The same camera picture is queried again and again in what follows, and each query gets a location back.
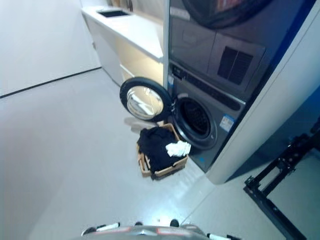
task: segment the dryer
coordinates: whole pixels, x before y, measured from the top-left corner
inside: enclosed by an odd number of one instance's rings
[[[315,0],[170,0],[169,62],[248,102]]]
[[[189,71],[178,66],[175,71],[183,77],[170,76],[171,92],[151,79],[134,77],[122,84],[120,99],[140,120],[172,123],[182,139],[191,144],[192,160],[207,172],[245,104],[206,85]]]

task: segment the white cloth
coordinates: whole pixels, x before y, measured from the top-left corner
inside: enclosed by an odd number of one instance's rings
[[[178,141],[177,143],[168,144],[165,149],[170,157],[184,157],[190,153],[191,145],[184,141]]]

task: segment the laundry basket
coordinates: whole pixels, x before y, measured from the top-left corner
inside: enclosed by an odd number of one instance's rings
[[[177,141],[180,141],[180,138],[179,138],[174,126],[171,123],[164,124],[160,127],[168,129],[170,132],[172,132],[174,134],[175,139]],[[150,171],[150,164],[149,164],[148,156],[146,156],[143,153],[139,153],[139,145],[138,144],[136,145],[136,148],[137,148],[137,152],[138,152],[138,163],[139,163],[139,166],[141,169],[142,176],[150,177],[152,175],[152,173]],[[167,168],[162,169],[160,171],[155,171],[154,175],[157,178],[160,178],[160,177],[168,175],[172,172],[176,172],[177,170],[183,169],[186,166],[187,160],[188,160],[188,155],[186,155],[183,158],[181,158],[180,160],[176,161],[173,164],[173,166],[167,167]]]

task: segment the baseboard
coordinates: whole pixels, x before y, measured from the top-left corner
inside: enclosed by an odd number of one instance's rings
[[[8,96],[11,96],[11,95],[14,95],[14,94],[18,94],[18,93],[21,93],[21,92],[24,92],[24,91],[27,91],[27,90],[30,90],[30,89],[34,89],[36,87],[40,87],[40,86],[43,86],[43,85],[46,85],[46,84],[50,84],[50,83],[53,83],[53,82],[56,82],[56,81],[60,81],[60,80],[66,79],[66,78],[74,77],[74,76],[77,76],[77,75],[80,75],[80,74],[85,74],[85,73],[88,73],[88,72],[91,72],[91,71],[94,71],[94,70],[98,70],[98,69],[101,69],[101,67],[96,67],[96,68],[89,69],[89,70],[86,70],[86,71],[81,71],[81,72],[74,73],[74,74],[71,74],[71,75],[68,75],[68,76],[60,77],[60,78],[57,78],[57,79],[54,79],[54,80],[46,81],[46,82],[43,82],[43,83],[40,83],[40,84],[37,84],[37,85],[29,86],[29,87],[20,89],[18,91],[14,91],[14,92],[2,95],[2,96],[0,96],[0,99],[3,99],[5,97],[8,97]]]

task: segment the washer door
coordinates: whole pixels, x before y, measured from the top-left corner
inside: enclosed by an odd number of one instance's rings
[[[172,121],[191,145],[211,149],[217,142],[217,125],[204,105],[193,98],[178,95]]]
[[[120,100],[137,119],[160,122],[172,114],[172,100],[157,82],[145,77],[133,77],[120,87]]]
[[[239,25],[254,17],[272,0],[182,0],[190,16],[209,29]]]

